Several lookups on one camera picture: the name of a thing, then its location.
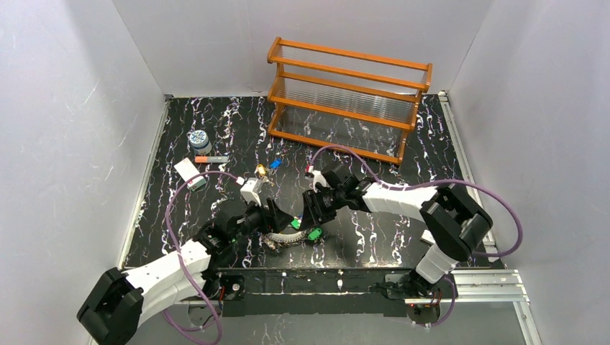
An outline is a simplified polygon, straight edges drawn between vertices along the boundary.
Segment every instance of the white backdrop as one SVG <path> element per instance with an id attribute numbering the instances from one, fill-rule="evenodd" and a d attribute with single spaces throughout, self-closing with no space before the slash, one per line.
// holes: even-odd
<path id="1" fill-rule="evenodd" d="M 448 89 L 489 0 L 114 0 L 163 93 L 266 93 L 276 36 L 434 63 L 430 92 Z"/>
<path id="2" fill-rule="evenodd" d="M 109 1 L 0 1 L 0 344 L 85 344 L 163 112 Z"/>
<path id="3" fill-rule="evenodd" d="M 495 1 L 450 91 L 544 344 L 610 344 L 610 3 Z M 501 249 L 512 220 L 487 202 Z"/>

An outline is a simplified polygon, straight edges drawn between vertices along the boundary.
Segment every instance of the yellow object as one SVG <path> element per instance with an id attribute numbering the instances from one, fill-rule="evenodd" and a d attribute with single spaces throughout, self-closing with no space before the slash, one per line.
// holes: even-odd
<path id="1" fill-rule="evenodd" d="M 267 169 L 265 169 L 265 167 L 262 164 L 259 164 L 256 166 L 256 172 L 260 175 L 260 176 L 265 176 L 267 175 Z"/>

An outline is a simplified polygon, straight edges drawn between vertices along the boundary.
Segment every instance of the white box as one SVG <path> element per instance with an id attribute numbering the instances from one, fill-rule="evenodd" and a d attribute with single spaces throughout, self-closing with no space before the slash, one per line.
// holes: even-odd
<path id="1" fill-rule="evenodd" d="M 176 169 L 178 174 L 180 174 L 180 176 L 185 182 L 193 176 L 199 174 L 199 170 L 197 170 L 195 165 L 193 165 L 191 160 L 188 158 L 183 159 L 178 164 L 174 165 L 173 168 Z M 198 178 L 195 178 L 194 180 L 189 182 L 186 187 L 192 192 L 193 190 L 196 190 L 197 188 L 205 185 L 206 183 L 206 179 L 199 176 Z"/>

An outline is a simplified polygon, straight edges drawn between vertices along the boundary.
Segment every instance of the wooden shelf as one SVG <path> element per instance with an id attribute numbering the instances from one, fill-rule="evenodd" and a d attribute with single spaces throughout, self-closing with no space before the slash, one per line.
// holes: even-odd
<path id="1" fill-rule="evenodd" d="M 397 155 L 382 155 L 357 149 L 359 155 L 400 164 L 407 134 L 415 127 L 417 107 L 423 92 L 428 91 L 432 64 L 350 52 L 330 47 L 282 40 L 277 37 L 267 55 L 269 63 L 277 64 L 276 79 L 268 99 L 276 103 L 276 113 L 269 134 L 317 146 L 329 142 L 283 132 L 276 128 L 286 106 L 366 121 L 379 126 L 400 129 Z M 376 83 L 400 86 L 413 96 L 369 88 L 311 75 L 288 73 L 284 65 L 346 75 Z"/>

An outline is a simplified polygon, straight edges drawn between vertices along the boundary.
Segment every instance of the small container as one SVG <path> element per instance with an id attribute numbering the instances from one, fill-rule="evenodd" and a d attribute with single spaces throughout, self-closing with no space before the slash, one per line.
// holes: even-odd
<path id="1" fill-rule="evenodd" d="M 207 155 L 211 151 L 211 144 L 209 142 L 208 134 L 202 130 L 196 130 L 191 132 L 188 136 L 188 143 L 193 148 L 195 155 Z"/>

